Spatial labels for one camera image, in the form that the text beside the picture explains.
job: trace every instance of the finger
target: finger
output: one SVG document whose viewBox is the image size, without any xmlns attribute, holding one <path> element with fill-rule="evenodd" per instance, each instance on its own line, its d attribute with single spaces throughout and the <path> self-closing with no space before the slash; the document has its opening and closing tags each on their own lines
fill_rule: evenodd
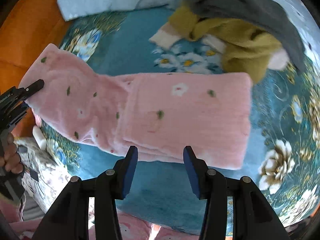
<svg viewBox="0 0 320 240">
<path fill-rule="evenodd" d="M 13 168 L 15 168 L 18 164 L 20 164 L 20 156 L 19 154 L 16 154 L 14 156 L 12 156 L 8 161 L 7 164 L 5 165 L 5 170 L 6 171 L 11 171 Z"/>
<path fill-rule="evenodd" d="M 11 144 L 14 142 L 14 137 L 11 133 L 8 134 L 7 142 L 8 142 L 8 144 Z"/>
<path fill-rule="evenodd" d="M 17 152 L 17 147 L 14 143 L 9 144 L 4 150 L 4 160 L 9 160 Z"/>
<path fill-rule="evenodd" d="M 19 163 L 17 166 L 15 166 L 13 169 L 11 169 L 11 172 L 14 174 L 19 174 L 23 172 L 23 165 Z"/>
<path fill-rule="evenodd" d="M 5 161 L 3 157 L 0 157 L 0 167 L 3 167 L 5 165 Z"/>
</svg>

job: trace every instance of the pink fleece blanket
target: pink fleece blanket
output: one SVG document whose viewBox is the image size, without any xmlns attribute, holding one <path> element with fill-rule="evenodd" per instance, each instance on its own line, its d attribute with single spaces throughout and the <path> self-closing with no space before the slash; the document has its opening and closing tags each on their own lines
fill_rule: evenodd
<svg viewBox="0 0 320 240">
<path fill-rule="evenodd" d="M 251 79 L 246 73 L 200 75 L 96 74 L 70 52 L 49 44 L 20 87 L 43 79 L 27 103 L 74 142 L 141 161 L 183 162 L 191 145 L 209 166 L 240 169 L 250 132 Z"/>
</svg>

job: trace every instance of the gray cloth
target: gray cloth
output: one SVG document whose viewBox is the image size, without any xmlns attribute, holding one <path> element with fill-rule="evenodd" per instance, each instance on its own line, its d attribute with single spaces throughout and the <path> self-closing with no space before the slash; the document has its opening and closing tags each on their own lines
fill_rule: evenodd
<svg viewBox="0 0 320 240">
<path fill-rule="evenodd" d="M 299 72 L 305 70 L 304 45 L 284 9 L 272 0 L 184 0 L 191 11 L 205 18 L 237 18 L 271 33 L 287 51 Z"/>
</svg>

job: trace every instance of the blue floral bedsheet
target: blue floral bedsheet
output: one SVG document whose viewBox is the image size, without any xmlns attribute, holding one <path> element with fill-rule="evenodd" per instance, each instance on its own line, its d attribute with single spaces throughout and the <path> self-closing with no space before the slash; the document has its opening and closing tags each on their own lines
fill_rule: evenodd
<svg viewBox="0 0 320 240">
<path fill-rule="evenodd" d="M 180 41 L 170 51 L 148 41 L 171 14 L 161 7 L 80 18 L 61 48 L 100 74 L 222 73 L 220 55 L 201 41 Z M 250 176 L 284 226 L 310 215 L 319 202 L 319 72 L 307 57 L 306 66 L 300 76 L 291 64 L 284 71 L 267 71 L 252 88 L 252 127 L 244 165 L 238 171 L 218 169 L 235 179 Z M 96 147 L 72 143 L 45 123 L 42 130 L 49 150 L 82 179 L 99 175 L 119 159 Z M 131 192 L 117 207 L 159 225 L 199 234 L 205 202 L 193 195 L 183 164 L 139 162 Z M 232 216 L 229 198 L 226 236 L 232 236 Z"/>
</svg>

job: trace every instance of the white bottle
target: white bottle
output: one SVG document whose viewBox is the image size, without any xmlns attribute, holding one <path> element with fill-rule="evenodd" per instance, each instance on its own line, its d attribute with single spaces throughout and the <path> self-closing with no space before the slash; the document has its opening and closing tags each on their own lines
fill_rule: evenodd
<svg viewBox="0 0 320 240">
<path fill-rule="evenodd" d="M 47 140 L 45 139 L 40 128 L 35 125 L 32 129 L 32 134 L 33 137 L 36 139 L 39 148 L 44 151 L 47 148 Z"/>
</svg>

